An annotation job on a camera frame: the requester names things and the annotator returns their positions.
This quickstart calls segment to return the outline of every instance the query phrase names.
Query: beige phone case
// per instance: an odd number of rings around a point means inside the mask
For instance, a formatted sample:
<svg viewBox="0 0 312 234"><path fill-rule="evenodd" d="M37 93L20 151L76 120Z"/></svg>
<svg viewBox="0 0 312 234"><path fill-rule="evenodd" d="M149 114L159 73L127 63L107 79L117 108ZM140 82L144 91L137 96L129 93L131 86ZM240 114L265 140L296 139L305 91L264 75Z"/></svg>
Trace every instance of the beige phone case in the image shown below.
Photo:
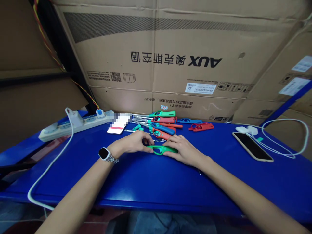
<svg viewBox="0 0 312 234"><path fill-rule="evenodd" d="M259 158L255 157L255 156L253 155L253 153L244 145L244 143L242 143L242 142L240 141L240 139L235 135L235 133L239 133L239 132L233 132L232 134L233 134L233 136L236 138L236 140L238 140L238 142L241 144L241 146L244 147L244 149L245 149L245 150L250 154L250 156L252 156L255 160L261 161L261 162L266 162L266 163L267 163L267 162L268 162L268 163L274 162L274 159L271 158L271 156L268 155L267 152L265 152L250 136L248 136L248 135L246 134L255 144L257 144L257 145L259 146L259 150L262 150L262 151L263 151L267 156L269 156L272 160L268 160L268 159L259 159Z"/></svg>

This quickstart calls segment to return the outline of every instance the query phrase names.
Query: red and yellow wire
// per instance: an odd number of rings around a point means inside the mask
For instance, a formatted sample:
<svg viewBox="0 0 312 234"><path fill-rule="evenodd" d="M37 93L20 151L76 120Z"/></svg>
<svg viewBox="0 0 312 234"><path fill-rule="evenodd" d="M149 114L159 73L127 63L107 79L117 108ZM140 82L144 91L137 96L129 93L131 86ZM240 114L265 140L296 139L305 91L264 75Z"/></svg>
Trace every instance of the red and yellow wire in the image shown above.
<svg viewBox="0 0 312 234"><path fill-rule="evenodd" d="M45 44L45 47L48 49L48 52L49 54L51 55L51 57L55 60L55 62L57 63L57 65L59 66L59 68L62 70L62 72L66 72L66 69L65 67L58 61L58 59L54 56L53 52L52 52L52 49L50 48L49 46L49 43L47 42L46 40L46 37L45 37L45 34L44 34L44 29L42 27L42 24L39 20L39 17L38 17L38 14L37 14L37 11L38 11L38 3L39 3L39 0L34 0L34 5L33 5L33 11L34 11L34 15L35 15L35 18L36 18L36 21L38 23L38 27L39 27L39 30L40 30L40 33L41 33L41 37L43 39L43 42ZM98 104L96 103L96 101L91 97L91 95L80 85L78 84L77 82L74 82L76 85L78 85L83 91L86 92L86 94L91 98L91 100L93 101L93 103L97 106L98 110L100 109L100 107L98 106Z"/></svg>
<svg viewBox="0 0 312 234"><path fill-rule="evenodd" d="M83 91L86 92L86 94L91 98L91 100L93 101L94 105L97 106L98 110L100 109L100 107L97 105L96 101L90 96L90 94L77 82L74 82L76 85L78 85Z"/></svg>

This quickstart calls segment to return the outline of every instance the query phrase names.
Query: forearm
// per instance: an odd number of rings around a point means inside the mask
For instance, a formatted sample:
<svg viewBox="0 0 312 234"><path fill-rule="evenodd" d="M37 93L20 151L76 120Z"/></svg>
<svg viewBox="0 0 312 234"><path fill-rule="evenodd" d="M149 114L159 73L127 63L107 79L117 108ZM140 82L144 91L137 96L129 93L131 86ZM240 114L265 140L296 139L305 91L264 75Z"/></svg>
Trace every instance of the forearm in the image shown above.
<svg viewBox="0 0 312 234"><path fill-rule="evenodd" d="M108 147L113 155L121 151ZM113 164L98 159L56 206L36 234L76 233L89 214Z"/></svg>
<svg viewBox="0 0 312 234"><path fill-rule="evenodd" d="M205 157L198 168L211 178L265 233L310 233L253 188Z"/></svg>

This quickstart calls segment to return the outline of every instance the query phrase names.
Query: blue table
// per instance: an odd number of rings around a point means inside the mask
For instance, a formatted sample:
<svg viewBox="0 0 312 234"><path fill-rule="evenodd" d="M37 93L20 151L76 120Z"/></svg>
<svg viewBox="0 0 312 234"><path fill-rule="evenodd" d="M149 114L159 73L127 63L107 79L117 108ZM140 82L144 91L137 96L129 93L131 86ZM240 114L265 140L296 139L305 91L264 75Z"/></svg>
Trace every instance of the blue table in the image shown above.
<svg viewBox="0 0 312 234"><path fill-rule="evenodd" d="M302 156L289 159L268 152L273 163L254 160L232 136L237 125L213 123L215 129L192 132L184 124L183 134L201 152L263 194L299 222L312 222L312 162ZM56 204L98 159L98 150L122 135L107 134L101 125L75 133L63 155L34 189L33 197ZM282 151L269 140L263 142ZM0 198L28 202L27 192L66 142L0 193ZM241 216L236 204L198 170L172 158L155 154L123 155L105 182L97 205L122 208L215 213Z"/></svg>

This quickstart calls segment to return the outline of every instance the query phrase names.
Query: smartwatch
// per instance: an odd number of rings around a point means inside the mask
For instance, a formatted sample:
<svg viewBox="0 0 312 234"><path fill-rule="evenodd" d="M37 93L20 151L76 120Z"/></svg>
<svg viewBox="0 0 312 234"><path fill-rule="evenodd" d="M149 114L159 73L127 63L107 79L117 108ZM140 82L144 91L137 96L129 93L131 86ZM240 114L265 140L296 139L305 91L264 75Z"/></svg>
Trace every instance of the smartwatch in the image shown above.
<svg viewBox="0 0 312 234"><path fill-rule="evenodd" d="M107 161L107 162L112 162L114 164L118 163L119 159L116 159L114 158L110 151L103 147L102 149L100 149L100 151L98 152L98 155L100 156L100 158L104 161Z"/></svg>

